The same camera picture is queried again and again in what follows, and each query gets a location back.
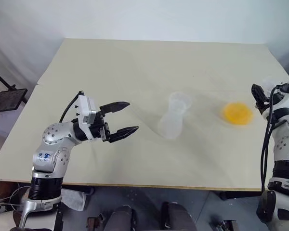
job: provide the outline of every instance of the table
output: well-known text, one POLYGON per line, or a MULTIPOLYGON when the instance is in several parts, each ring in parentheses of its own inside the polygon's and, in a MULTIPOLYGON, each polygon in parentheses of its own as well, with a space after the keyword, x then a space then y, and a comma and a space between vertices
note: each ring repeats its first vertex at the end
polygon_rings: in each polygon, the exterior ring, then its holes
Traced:
MULTIPOLYGON (((30 181, 42 132, 84 90, 98 106, 131 103, 106 115, 112 132, 140 128, 115 143, 76 146, 65 184, 258 191, 266 122, 254 108, 250 88, 268 77, 289 80, 264 45, 65 39, 0 152, 0 180, 30 181), (167 140, 156 125, 176 91, 188 94, 193 104, 180 137, 167 140), (229 102, 246 103, 253 121, 225 122, 221 109, 229 102)), ((71 109, 66 119, 74 117, 71 109)), ((267 179, 273 164, 271 152, 267 179)))

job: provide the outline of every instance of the tabletop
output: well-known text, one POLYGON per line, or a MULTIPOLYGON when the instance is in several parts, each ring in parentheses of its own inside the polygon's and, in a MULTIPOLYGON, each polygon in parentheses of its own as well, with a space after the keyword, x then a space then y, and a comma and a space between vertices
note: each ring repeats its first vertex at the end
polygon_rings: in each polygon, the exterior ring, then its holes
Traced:
MULTIPOLYGON (((254 108, 253 83, 289 80, 264 45, 65 39, 0 151, 0 180, 30 181, 32 155, 45 128, 58 122, 79 90, 100 106, 127 101, 106 114, 112 132, 139 126, 128 138, 84 142, 71 153, 65 184, 137 185, 256 191, 266 121, 254 108), (172 92, 192 106, 175 140, 157 123, 172 92), (254 114, 246 126, 228 124, 222 108, 245 103, 254 114)), ((75 109, 66 120, 75 117, 75 109)), ((268 159, 272 175, 273 149, 268 159)))

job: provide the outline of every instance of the metal stand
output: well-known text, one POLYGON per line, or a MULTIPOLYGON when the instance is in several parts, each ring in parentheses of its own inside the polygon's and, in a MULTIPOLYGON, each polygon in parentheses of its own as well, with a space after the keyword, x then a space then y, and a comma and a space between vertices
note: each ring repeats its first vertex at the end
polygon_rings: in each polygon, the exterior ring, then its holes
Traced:
POLYGON ((242 198, 242 197, 254 197, 261 196, 262 192, 249 192, 249 191, 225 191, 219 193, 219 197, 225 201, 228 199, 242 198))
MULTIPOLYGON (((6 86, 8 90, 17 90, 15 84, 9 85, 1 76, 0 76, 0 82, 1 82, 4 86, 6 86)), ((28 101, 28 100, 27 100, 25 97, 22 99, 22 102, 24 102, 24 103, 27 103, 27 101, 28 101)))

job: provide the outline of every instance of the yellow lid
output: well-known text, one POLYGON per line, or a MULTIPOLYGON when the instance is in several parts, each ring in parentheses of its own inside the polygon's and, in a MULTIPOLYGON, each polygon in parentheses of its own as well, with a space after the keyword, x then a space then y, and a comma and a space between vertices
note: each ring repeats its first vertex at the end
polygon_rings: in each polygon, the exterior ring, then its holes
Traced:
POLYGON ((225 120, 231 124, 246 125, 252 120, 253 113, 244 103, 229 103, 223 108, 225 120))

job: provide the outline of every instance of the floor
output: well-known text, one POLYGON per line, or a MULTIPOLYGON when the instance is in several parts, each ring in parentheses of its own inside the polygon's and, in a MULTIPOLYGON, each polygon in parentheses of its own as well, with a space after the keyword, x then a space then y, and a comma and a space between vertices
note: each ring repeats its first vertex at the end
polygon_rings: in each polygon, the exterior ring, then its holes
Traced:
POLYGON ((103 213, 108 217, 121 206, 137 212, 137 230, 159 229, 159 211, 163 202, 178 202, 192 216, 198 231, 213 231, 212 221, 236 220, 240 231, 268 231, 256 216, 258 197, 222 201, 212 191, 138 187, 95 187, 82 212, 64 207, 64 231, 86 230, 87 217, 103 213))

